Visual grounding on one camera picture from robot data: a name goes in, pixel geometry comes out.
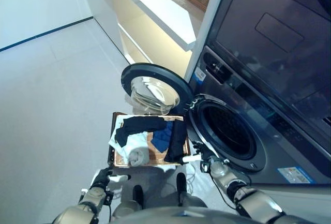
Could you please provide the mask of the robot left hand black glove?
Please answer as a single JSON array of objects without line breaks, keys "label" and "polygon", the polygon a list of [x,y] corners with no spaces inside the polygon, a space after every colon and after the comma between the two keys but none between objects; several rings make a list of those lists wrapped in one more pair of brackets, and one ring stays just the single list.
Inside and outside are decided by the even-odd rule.
[{"label": "robot left hand black glove", "polygon": [[111,168],[105,168],[98,170],[92,180],[90,189],[93,187],[102,188],[106,190],[109,183],[121,183],[126,182],[131,179],[131,176],[128,174],[125,175],[116,175],[113,173]]}]

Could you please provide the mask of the robot right hand black glove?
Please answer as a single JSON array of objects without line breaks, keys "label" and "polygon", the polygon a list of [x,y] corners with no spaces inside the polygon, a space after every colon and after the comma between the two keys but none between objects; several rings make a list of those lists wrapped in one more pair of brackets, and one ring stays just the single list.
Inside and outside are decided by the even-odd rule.
[{"label": "robot right hand black glove", "polygon": [[183,156],[179,161],[182,163],[199,161],[201,171],[207,173],[210,168],[211,159],[216,157],[215,153],[202,142],[193,141],[192,144],[195,154]]}]

